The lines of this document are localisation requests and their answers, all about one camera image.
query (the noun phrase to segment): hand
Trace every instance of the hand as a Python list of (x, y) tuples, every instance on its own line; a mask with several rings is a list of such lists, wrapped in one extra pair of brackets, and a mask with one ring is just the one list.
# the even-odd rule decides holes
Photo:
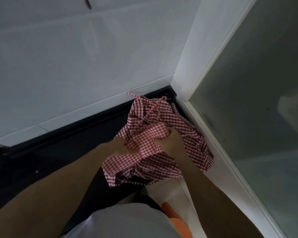
[(128, 141), (123, 137), (115, 137), (112, 141), (106, 143), (106, 145), (111, 152), (111, 156), (135, 155), (139, 152), (137, 149), (128, 149), (126, 147), (127, 143)]
[(154, 139), (154, 143), (172, 158), (178, 155), (186, 155), (182, 135), (175, 128), (169, 128), (170, 135), (165, 139)]

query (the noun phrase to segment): frosted glass panel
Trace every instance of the frosted glass panel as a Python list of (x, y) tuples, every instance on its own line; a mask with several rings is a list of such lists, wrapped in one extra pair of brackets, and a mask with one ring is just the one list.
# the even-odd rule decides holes
[(190, 101), (285, 235), (298, 238), (298, 0), (258, 0)]

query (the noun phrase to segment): forearm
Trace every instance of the forearm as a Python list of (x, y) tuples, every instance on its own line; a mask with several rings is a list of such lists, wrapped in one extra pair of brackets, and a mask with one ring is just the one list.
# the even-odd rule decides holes
[(0, 210), (0, 237), (57, 237), (109, 155), (100, 145), (18, 194)]
[(263, 237), (248, 217), (195, 166), (186, 154), (176, 154), (175, 160), (208, 238)]

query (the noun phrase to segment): checkered fabric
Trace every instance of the checkered fabric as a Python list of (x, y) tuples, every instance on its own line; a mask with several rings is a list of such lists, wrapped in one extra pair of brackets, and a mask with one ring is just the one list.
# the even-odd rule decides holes
[(153, 142), (153, 139), (164, 139), (169, 136), (169, 130), (164, 123), (159, 122), (157, 124), (146, 125), (138, 133), (140, 134), (134, 136), (126, 147), (129, 149), (139, 149), (139, 153), (109, 157), (102, 165), (107, 174), (114, 175), (148, 156), (163, 152), (161, 147)]
[[(160, 99), (147, 99), (143, 96), (135, 97), (127, 124), (116, 136), (124, 137), (129, 144), (135, 142), (137, 136), (141, 138), (142, 133), (149, 132), (150, 129), (163, 123), (166, 127), (174, 127), (182, 135), (187, 155), (201, 171), (205, 172), (212, 167), (214, 164), (213, 156), (208, 152), (205, 139), (193, 124), (179, 114), (174, 103), (168, 104), (167, 97)], [(144, 144), (143, 140), (139, 139), (138, 142), (140, 142), (138, 145)], [(108, 158), (102, 167), (109, 186), (113, 187), (123, 182), (141, 184), (130, 181), (133, 176), (154, 180), (154, 182), (182, 176), (174, 159), (166, 153), (154, 152), (146, 158), (143, 158), (144, 156), (139, 156), (136, 163), (134, 163), (135, 159), (131, 155), (116, 156), (113, 159), (111, 159), (112, 157)]]

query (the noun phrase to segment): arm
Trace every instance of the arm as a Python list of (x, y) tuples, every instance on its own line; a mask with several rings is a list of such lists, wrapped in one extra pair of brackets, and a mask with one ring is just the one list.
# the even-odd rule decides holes
[(0, 237), (58, 237), (103, 161), (137, 152), (125, 144), (114, 138), (23, 190), (0, 209)]
[(155, 139), (155, 143), (178, 164), (207, 237), (263, 238), (247, 216), (191, 161), (178, 131), (170, 131), (168, 138)]

